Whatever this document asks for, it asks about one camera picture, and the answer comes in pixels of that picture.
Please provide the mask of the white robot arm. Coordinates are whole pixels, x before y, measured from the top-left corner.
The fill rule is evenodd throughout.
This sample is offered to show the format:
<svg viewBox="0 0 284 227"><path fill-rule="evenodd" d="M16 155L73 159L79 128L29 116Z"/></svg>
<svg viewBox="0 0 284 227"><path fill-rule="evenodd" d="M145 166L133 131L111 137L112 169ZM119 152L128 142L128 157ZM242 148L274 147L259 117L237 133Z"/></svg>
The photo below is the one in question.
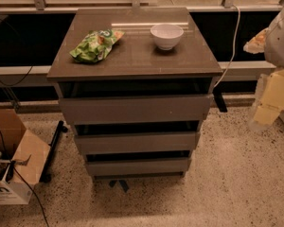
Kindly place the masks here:
<svg viewBox="0 0 284 227"><path fill-rule="evenodd" d="M249 115L249 128L263 131L284 111L284 7L243 50L251 54L263 53L265 60L275 66L270 75L260 75Z"/></svg>

